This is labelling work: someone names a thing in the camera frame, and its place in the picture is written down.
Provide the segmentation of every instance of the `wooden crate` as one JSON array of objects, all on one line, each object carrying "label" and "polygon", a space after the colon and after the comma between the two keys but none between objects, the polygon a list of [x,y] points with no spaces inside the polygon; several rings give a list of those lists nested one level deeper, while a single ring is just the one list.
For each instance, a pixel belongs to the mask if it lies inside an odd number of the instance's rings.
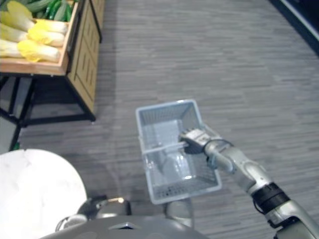
[{"label": "wooden crate", "polygon": [[103,28],[103,14],[105,0],[92,0],[94,12],[99,23],[100,29]]},{"label": "wooden crate", "polygon": [[69,56],[67,54],[67,46],[70,40],[70,33],[75,20],[76,12],[78,11],[78,3],[74,5],[71,20],[68,23],[68,31],[65,34],[64,44],[58,48],[60,52],[60,59],[57,63],[40,61],[29,62],[24,58],[1,58],[0,72],[7,73],[30,73],[41,75],[65,75],[69,63]]},{"label": "wooden crate", "polygon": [[88,108],[93,112],[99,53],[99,33],[89,1],[84,12],[75,45],[71,72],[68,78]]}]

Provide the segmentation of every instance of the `gray shopping basket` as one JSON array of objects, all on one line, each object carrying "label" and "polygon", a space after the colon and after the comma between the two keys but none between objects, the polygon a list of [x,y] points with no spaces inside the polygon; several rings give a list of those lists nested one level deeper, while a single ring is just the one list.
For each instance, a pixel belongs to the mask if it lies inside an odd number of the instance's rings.
[{"label": "gray shopping basket", "polygon": [[162,204],[221,189],[217,170],[204,154],[183,152],[179,134],[204,128],[194,100],[141,107],[136,110],[139,139],[151,201]]}]

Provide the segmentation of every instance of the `black metal frame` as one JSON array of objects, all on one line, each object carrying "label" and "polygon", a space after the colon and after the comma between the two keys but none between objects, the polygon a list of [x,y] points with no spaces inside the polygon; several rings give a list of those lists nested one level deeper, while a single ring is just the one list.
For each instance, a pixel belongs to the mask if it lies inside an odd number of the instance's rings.
[{"label": "black metal frame", "polygon": [[[67,122],[67,121],[76,121],[76,120],[90,120],[90,121],[96,120],[94,114],[87,107],[87,105],[85,104],[81,96],[78,94],[76,89],[70,83],[67,76],[48,76],[48,75],[34,75],[34,74],[20,74],[20,73],[1,73],[1,75],[3,76],[3,79],[0,82],[0,90],[5,85],[5,83],[7,82],[10,76],[16,77],[13,91],[12,91],[12,96],[10,99],[9,110],[6,111],[0,108],[0,116],[16,125],[16,129],[15,129],[9,150],[12,150],[14,145],[16,144],[22,127],[27,127],[28,125],[35,125],[35,124]],[[32,82],[27,92],[25,101],[23,103],[20,116],[16,117],[13,114],[13,110],[16,103],[16,95],[17,95],[19,84],[22,77],[31,78]],[[83,111],[82,114],[31,119],[32,108],[35,105],[35,103],[33,102],[33,99],[34,99],[35,86],[37,82],[52,80],[52,78],[54,78],[54,80],[61,80],[64,82],[65,90],[71,93],[71,96],[73,97],[74,101]]]}]

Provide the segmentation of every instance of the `robotic hand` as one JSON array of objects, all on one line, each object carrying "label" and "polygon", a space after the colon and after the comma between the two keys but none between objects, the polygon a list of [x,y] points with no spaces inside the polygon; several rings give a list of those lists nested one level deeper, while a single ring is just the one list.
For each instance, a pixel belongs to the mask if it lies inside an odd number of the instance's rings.
[{"label": "robotic hand", "polygon": [[307,212],[273,182],[261,165],[248,159],[233,144],[200,129],[183,132],[180,141],[188,145],[185,153],[204,153],[209,167],[220,168],[234,177],[270,226],[281,228],[275,239],[319,239],[319,226]]}]

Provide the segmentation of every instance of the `gray carpet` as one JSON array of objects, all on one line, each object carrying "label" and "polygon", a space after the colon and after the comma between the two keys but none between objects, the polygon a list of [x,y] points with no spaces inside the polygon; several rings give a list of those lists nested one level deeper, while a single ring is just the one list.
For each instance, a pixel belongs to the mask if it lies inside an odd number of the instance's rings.
[{"label": "gray carpet", "polygon": [[[139,106],[192,98],[207,124],[260,162],[319,223],[319,59],[260,0],[106,0],[97,121],[30,126],[20,140],[68,159],[88,193],[150,203],[137,139]],[[223,189],[193,199],[212,239],[272,239],[248,198]]]}]

